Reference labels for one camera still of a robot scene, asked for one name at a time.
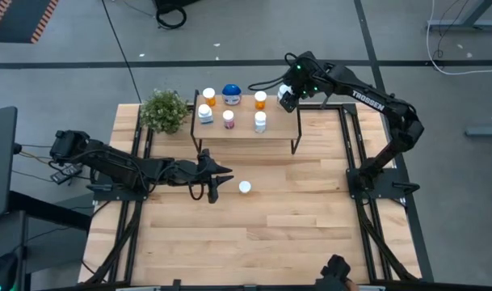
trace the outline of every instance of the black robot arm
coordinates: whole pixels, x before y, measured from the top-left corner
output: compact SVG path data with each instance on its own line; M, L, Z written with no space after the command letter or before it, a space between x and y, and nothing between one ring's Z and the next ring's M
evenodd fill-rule
M92 140L87 133L79 131L57 131L50 156L59 166L65 163L81 163L109 177L116 185L136 193L152 192L156 185L188 186L208 185L208 201L218 199L217 187L233 178L232 170L221 167L210 158L209 150L197 156L198 164L173 158L138 158L121 150Z
M311 52L298 57L291 53L288 55L296 59L289 63L291 67L281 77L281 81L291 87L280 100L287 112L292 112L300 99L323 92L326 94L323 105L332 94L349 95L387 117L391 142L376 157L363 162L356 179L363 190L373 190L374 180L383 167L398 154L412 149L422 135L423 126L416 110L407 102L395 99L394 95L387 95L360 81L344 65L320 65Z

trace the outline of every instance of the white cable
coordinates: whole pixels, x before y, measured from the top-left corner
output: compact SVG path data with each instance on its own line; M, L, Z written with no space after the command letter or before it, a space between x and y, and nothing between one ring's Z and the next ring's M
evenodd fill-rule
M431 21L432 18L434 17L434 6L435 6L435 0L432 0L432 11L431 11L431 18L429 19L429 23L427 24L427 36L426 36L426 43L427 43L427 54L429 55L429 60L431 60L432 65L442 74L446 74L449 76L459 76L459 75L464 75L464 74L475 74L475 73L492 73L492 70L475 70L475 71L469 71L469 72L460 72L460 73L450 73L450 72L445 72L441 70L437 64L432 60L431 56L431 50L429 49L429 33L431 30Z

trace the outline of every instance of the concrete floor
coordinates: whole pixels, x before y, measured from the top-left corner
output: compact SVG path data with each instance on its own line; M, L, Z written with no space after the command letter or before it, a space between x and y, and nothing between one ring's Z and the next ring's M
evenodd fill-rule
M153 11L150 0L127 1ZM437 2L438 19L453 1ZM447 17L455 16L463 2ZM426 60L429 1L362 0L362 4L379 61ZM202 0L187 7L186 25L173 31L158 29L151 17L122 0L107 1L107 8L130 61L270 60L305 50L323 59L368 59L354 3L348 0ZM492 8L483 19L492 19ZM437 33L431 35L432 50L438 39ZM492 59L492 32L449 32L442 48L445 60ZM38 44L0 44L3 63L122 60L100 0L61 0ZM373 83L369 66L352 69L361 80ZM446 68L477 69L488 68ZM132 69L142 99L154 88L175 89L187 99L196 88L219 88L228 82L245 89L284 70L283 66ZM492 139L463 134L468 125L492 125L492 74L449 77L429 67L382 67L381 73L386 89L412 103L426 128L405 158L410 179L422 186L415 197L435 280L492 285ZM117 104L136 102L127 69L0 70L0 107L18 107L20 143L49 145L58 129L85 130L109 141ZM15 159L14 169L42 177L53 173L21 157ZM67 187L13 177L13 189L46 201L87 193L82 181ZM33 289L72 285L79 268L80 262L74 262L37 273Z

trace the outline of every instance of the blue cap bottle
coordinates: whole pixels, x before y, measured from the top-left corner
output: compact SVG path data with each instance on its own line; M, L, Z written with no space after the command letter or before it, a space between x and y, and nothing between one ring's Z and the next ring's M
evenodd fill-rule
M228 84L222 89L224 103L228 105L237 105L240 103L242 91L235 84Z

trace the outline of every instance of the green plant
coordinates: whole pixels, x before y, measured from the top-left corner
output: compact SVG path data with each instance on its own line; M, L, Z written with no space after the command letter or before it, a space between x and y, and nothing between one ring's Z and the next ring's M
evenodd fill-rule
M177 92L154 89L150 99L141 105L140 120L156 133L172 134L179 130L189 114L187 101L183 101Z

